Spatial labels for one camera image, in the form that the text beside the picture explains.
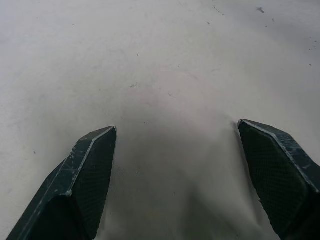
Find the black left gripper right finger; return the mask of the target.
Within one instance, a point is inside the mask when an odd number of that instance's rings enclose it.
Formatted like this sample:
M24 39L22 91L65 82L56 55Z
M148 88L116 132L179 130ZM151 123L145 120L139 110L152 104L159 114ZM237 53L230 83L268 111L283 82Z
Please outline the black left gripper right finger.
M241 119L237 124L252 184L282 240L320 238L320 167L288 133Z

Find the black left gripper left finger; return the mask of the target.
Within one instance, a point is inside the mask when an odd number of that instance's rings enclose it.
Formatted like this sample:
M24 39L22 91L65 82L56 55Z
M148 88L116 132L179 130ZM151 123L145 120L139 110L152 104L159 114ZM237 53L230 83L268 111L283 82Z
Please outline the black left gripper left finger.
M93 240L110 186L115 126L80 138L44 180L9 240Z

